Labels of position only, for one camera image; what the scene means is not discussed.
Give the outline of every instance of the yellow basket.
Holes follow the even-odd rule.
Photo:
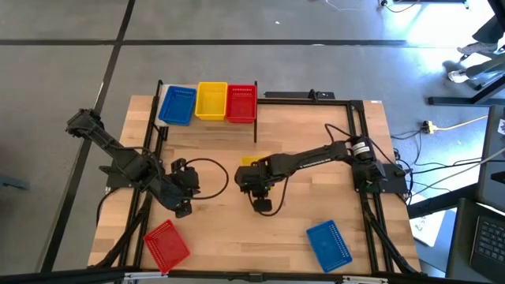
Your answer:
[[[228,83],[200,82],[196,94],[195,115],[201,120],[224,120]]]

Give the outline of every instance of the blue basket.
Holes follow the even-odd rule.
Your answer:
[[[324,273],[353,261],[353,257],[333,220],[308,229],[307,235]]]
[[[166,123],[189,125],[195,108],[196,89],[170,86],[158,118]]]

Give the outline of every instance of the small yellow object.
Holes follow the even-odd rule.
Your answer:
[[[241,166],[251,166],[253,162],[257,162],[259,159],[264,158],[264,156],[245,156],[240,159]]]
[[[228,83],[200,82],[196,93],[195,115],[201,120],[224,120],[227,92]]]

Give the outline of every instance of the white cable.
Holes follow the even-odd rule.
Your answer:
[[[450,176],[448,176],[448,177],[445,177],[445,178],[443,178],[443,179],[441,179],[441,180],[439,180],[439,181],[437,181],[437,182],[433,182],[432,184],[430,184],[429,186],[425,187],[425,188],[424,188],[424,189],[422,189],[421,191],[416,192],[415,194],[413,194],[413,196],[415,196],[415,195],[417,195],[417,194],[419,194],[419,193],[421,193],[421,192],[424,192],[426,189],[429,189],[429,188],[431,188],[432,186],[434,186],[434,185],[436,185],[436,184],[439,184],[439,183],[440,183],[440,182],[442,182],[442,181],[445,181],[445,180],[447,180],[447,179],[449,179],[449,178],[452,178],[452,177],[454,177],[454,176],[457,176],[458,174],[462,174],[462,173],[464,173],[464,172],[466,172],[466,171],[468,171],[468,170],[472,170],[474,167],[476,167],[476,166],[480,166],[480,165],[482,165],[483,163],[486,163],[487,161],[489,161],[489,160],[491,160],[491,159],[495,158],[497,155],[499,155],[499,154],[503,153],[504,151],[505,151],[505,148],[503,148],[503,149],[501,149],[501,150],[497,151],[495,154],[490,155],[490,156],[489,156],[489,157],[487,157],[486,159],[483,159],[483,160],[482,160],[482,161],[480,161],[478,164],[475,164],[475,165],[473,165],[473,166],[469,167],[468,169],[464,169],[464,170],[462,170],[462,171],[459,171],[459,172],[458,172],[458,173],[456,173],[456,174],[452,174],[452,175],[450,175]]]
[[[486,117],[487,117],[487,115],[483,115],[483,116],[481,116],[479,118],[475,118],[475,119],[472,119],[470,121],[466,121],[466,122],[463,122],[463,123],[460,123],[460,124],[457,124],[457,125],[453,125],[451,127],[437,127],[436,125],[434,125],[433,126],[433,130],[451,130],[451,129],[455,129],[455,128],[458,128],[460,126],[464,126],[464,125],[467,125],[469,123],[481,120],[482,118],[486,118]]]
[[[401,13],[401,12],[407,11],[408,9],[410,9],[410,8],[414,7],[414,6],[415,6],[417,3],[419,3],[421,0],[417,0],[414,4],[412,4],[412,5],[408,6],[408,7],[406,7],[405,9],[401,9],[401,10],[399,10],[399,11],[395,11],[395,10],[393,10],[393,9],[391,9],[391,8],[390,8],[390,7],[391,7],[391,6],[393,6],[394,4],[398,4],[398,3],[400,3],[401,1],[403,1],[403,0],[399,0],[399,1],[397,1],[396,3],[393,3],[393,4],[388,5],[388,6],[383,6],[383,7],[386,7],[386,9],[388,9],[390,12],[393,12],[393,13]]]
[[[358,11],[358,9],[353,9],[353,8],[345,8],[345,9],[340,9],[339,7],[331,4],[328,0],[324,0],[326,2],[326,4],[328,4],[329,6],[337,9],[338,11]]]

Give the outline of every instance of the wooden tabletop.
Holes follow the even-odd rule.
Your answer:
[[[139,146],[144,142],[152,98],[132,96],[120,139],[123,145]],[[382,103],[365,101],[365,115],[370,137],[393,159]],[[222,163],[230,175],[230,184],[222,195],[192,201],[193,213],[182,219],[153,202],[148,232],[170,219],[191,252],[175,269],[323,273],[305,231],[332,219],[353,257],[352,263],[333,273],[369,274],[363,215],[350,166],[326,163],[298,171],[290,178],[284,205],[275,217],[254,212],[233,181],[242,156],[294,153],[329,144],[324,123],[348,131],[345,107],[259,105],[256,144],[252,124],[193,118],[190,126],[171,125],[162,153],[165,167],[170,167],[174,159],[205,157]],[[336,131],[334,136],[336,140],[346,139]],[[196,162],[193,166],[200,177],[201,196],[221,189],[224,173],[216,165]],[[279,204],[282,187],[283,182],[270,192],[273,207]],[[100,261],[123,233],[132,192],[121,189],[104,203],[89,264]],[[420,270],[405,204],[393,194],[383,194],[382,204],[389,237],[409,264]],[[377,236],[375,239],[380,269],[385,270],[380,240]],[[134,236],[127,263],[133,262],[136,243]],[[145,247],[140,266],[157,269]]]

